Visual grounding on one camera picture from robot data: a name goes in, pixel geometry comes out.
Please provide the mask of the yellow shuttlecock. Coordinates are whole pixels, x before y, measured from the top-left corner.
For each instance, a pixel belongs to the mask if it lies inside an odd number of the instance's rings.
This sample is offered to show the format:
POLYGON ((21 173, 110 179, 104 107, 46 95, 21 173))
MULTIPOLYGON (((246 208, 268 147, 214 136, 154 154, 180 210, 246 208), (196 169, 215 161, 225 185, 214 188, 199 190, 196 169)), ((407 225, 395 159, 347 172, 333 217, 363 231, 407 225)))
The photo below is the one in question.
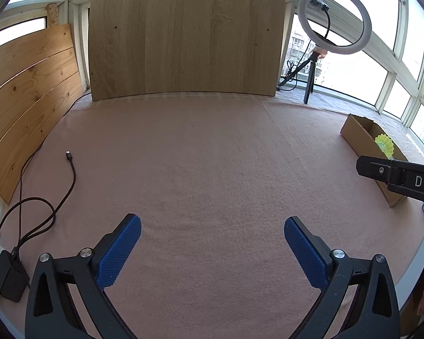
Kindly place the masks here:
POLYGON ((388 159, 394 158, 394 143, 388 135, 380 134, 375 137, 374 141, 388 159))

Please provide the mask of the cardboard box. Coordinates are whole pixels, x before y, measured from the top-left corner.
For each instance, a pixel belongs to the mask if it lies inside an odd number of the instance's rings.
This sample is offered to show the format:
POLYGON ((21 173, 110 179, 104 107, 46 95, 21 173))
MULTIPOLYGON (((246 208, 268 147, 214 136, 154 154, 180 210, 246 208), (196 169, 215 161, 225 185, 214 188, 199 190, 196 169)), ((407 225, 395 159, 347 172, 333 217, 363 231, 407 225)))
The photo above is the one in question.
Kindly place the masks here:
MULTIPOLYGON (((347 143, 352 147, 357 156, 367 155, 388 159, 375 143, 375 138, 377 136, 387 134, 383 128, 381 128, 380 125, 375 123, 373 120, 349 114, 340 133, 345 141, 347 141, 347 143)), ((392 142, 394 144, 394 159, 407 162, 408 159, 394 143, 394 140, 392 140, 392 142)), ((387 185, 381 181, 375 182, 378 184, 390 207, 393 207, 404 198, 404 196, 389 191, 387 185)))

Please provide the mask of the black power adapter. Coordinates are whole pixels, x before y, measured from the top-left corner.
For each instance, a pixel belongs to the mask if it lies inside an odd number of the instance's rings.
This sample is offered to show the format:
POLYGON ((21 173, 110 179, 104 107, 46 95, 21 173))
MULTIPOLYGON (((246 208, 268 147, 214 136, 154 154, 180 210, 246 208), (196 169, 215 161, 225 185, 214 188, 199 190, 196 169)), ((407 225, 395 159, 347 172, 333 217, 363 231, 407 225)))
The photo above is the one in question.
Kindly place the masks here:
POLYGON ((29 281, 20 258, 6 250, 2 251, 0 254, 0 296, 18 303, 29 281))

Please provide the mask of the black tripod stand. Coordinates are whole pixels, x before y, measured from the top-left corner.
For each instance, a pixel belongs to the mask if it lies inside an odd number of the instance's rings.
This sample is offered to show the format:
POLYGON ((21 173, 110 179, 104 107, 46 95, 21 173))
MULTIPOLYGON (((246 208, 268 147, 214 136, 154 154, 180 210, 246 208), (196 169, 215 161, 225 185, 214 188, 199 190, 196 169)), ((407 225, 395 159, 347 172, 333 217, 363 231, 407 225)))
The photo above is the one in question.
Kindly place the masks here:
POLYGON ((308 77, 306 81, 306 88, 305 93, 303 97, 303 103, 307 104, 309 101, 309 97, 313 92, 314 89, 314 82, 315 82, 315 70, 317 68, 317 63, 319 60, 325 58, 327 55, 327 51, 314 48, 312 50, 312 53, 309 55, 309 58, 305 61, 300 61, 298 64, 291 64, 288 62, 287 64, 287 71, 286 75, 280 77, 280 81, 277 83, 276 86, 284 86, 290 82, 295 81, 295 85, 291 90, 296 89, 298 84, 298 74, 306 67, 309 68, 308 77))

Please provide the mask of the webcam on gooseneck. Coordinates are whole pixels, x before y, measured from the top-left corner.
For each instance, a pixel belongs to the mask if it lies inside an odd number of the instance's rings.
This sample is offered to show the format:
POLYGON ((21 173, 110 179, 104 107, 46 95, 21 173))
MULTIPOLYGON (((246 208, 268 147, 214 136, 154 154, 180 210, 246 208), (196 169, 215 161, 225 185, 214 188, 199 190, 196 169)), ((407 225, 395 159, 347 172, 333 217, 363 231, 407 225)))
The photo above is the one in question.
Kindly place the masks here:
POLYGON ((328 13, 329 6, 325 2, 323 2, 323 0, 310 0, 309 4, 312 7, 316 8, 317 10, 320 10, 321 12, 323 12, 325 16, 327 17, 327 27, 326 27, 325 34, 322 35, 322 38, 325 41, 329 42, 328 36, 331 31, 331 17, 330 17, 330 14, 328 13))

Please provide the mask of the pine slat headboard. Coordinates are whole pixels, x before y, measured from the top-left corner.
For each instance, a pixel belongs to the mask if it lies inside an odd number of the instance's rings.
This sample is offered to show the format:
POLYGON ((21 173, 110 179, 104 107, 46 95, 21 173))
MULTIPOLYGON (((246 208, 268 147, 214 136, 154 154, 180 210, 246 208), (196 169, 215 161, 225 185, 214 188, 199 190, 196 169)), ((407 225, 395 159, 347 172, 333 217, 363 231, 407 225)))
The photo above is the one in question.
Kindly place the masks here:
POLYGON ((83 94, 70 25, 49 24, 0 46, 0 197, 9 203, 26 159, 83 94))

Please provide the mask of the large oak wood board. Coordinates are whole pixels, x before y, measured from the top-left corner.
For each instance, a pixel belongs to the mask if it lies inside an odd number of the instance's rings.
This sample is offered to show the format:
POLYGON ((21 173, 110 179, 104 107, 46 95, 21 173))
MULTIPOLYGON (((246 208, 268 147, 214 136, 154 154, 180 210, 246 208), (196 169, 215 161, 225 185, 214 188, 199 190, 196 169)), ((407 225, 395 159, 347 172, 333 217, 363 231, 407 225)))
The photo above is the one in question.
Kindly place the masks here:
POLYGON ((92 97, 272 96, 284 14, 285 0, 91 0, 92 97))

